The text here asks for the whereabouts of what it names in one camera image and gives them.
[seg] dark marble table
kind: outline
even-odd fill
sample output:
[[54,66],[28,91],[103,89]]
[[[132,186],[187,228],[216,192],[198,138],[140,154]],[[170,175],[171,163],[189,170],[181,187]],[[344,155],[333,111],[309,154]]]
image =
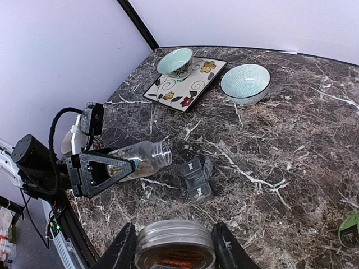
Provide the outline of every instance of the dark marble table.
[[[265,50],[193,48],[229,63],[186,114],[142,98],[170,51],[152,53],[105,104],[102,139],[122,147],[166,141],[173,165],[116,184],[92,200],[71,199],[100,254],[126,222],[137,230],[164,219],[208,228],[224,221],[261,268],[359,268],[359,251],[337,229],[359,208],[359,68]],[[230,68],[257,63],[272,75],[270,94],[250,107],[221,93]],[[195,155],[214,162],[215,198],[193,205],[176,166]]]

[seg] clear plastic bottle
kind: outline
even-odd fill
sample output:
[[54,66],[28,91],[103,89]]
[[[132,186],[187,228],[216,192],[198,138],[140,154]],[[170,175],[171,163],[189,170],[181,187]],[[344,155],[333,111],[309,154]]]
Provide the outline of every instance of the clear plastic bottle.
[[[163,142],[152,143],[149,141],[139,142],[137,144],[123,147],[111,151],[108,155],[120,159],[132,160],[135,163],[135,171],[121,180],[121,182],[143,178],[153,175],[160,168],[172,163],[172,153],[170,148]],[[108,165],[107,173],[110,177],[121,171],[121,168]]]

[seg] yellow flower pattern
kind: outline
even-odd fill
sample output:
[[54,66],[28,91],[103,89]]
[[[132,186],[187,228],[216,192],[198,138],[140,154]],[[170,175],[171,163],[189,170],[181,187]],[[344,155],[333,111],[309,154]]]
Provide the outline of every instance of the yellow flower pattern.
[[209,73],[211,72],[213,69],[216,68],[216,65],[214,64],[213,61],[211,62],[205,62],[203,67],[201,67],[201,72],[202,73]]
[[169,92],[167,94],[164,95],[164,100],[168,100],[168,99],[172,99],[174,97],[174,93],[173,92]]

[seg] light blue bowl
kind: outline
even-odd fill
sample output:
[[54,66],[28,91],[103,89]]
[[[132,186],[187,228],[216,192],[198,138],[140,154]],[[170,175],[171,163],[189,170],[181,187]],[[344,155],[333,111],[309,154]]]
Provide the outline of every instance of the light blue bowl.
[[258,64],[243,64],[229,70],[220,86],[224,94],[239,105],[254,105],[269,91],[270,74]]
[[157,71],[170,78],[183,79],[191,73],[192,60],[191,49],[176,49],[162,58],[157,65]]

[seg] floral plate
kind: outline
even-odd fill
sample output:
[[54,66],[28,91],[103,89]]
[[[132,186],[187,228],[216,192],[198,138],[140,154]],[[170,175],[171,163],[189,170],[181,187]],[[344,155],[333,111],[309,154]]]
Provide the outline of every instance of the floral plate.
[[226,65],[226,61],[194,57],[187,78],[176,80],[161,75],[144,93],[144,98],[187,112]]

